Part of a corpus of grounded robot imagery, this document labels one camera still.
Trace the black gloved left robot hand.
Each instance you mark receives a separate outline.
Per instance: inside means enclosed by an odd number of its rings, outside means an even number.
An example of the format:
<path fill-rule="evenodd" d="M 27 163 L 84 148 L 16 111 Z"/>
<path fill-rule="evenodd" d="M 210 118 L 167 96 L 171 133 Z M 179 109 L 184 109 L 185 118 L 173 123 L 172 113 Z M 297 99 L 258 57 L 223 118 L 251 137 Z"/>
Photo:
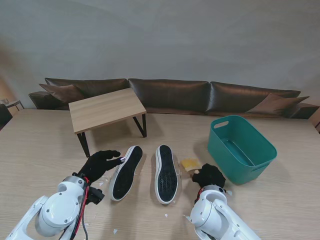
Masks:
<path fill-rule="evenodd" d="M 84 166 L 76 174 L 77 177 L 87 178 L 90 183 L 100 179 L 106 171 L 125 162 L 125 157 L 116 150 L 100 150 L 90 156 Z"/>

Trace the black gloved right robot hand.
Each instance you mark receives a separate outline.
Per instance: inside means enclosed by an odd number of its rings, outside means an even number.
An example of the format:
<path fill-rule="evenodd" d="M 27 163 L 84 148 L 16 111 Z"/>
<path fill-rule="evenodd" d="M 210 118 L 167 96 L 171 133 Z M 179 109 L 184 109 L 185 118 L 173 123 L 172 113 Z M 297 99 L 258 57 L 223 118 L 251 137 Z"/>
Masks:
<path fill-rule="evenodd" d="M 192 181 L 198 183 L 201 188 L 209 185 L 224 188 L 226 179 L 216 166 L 206 163 L 201 167 L 199 173 L 193 174 Z"/>

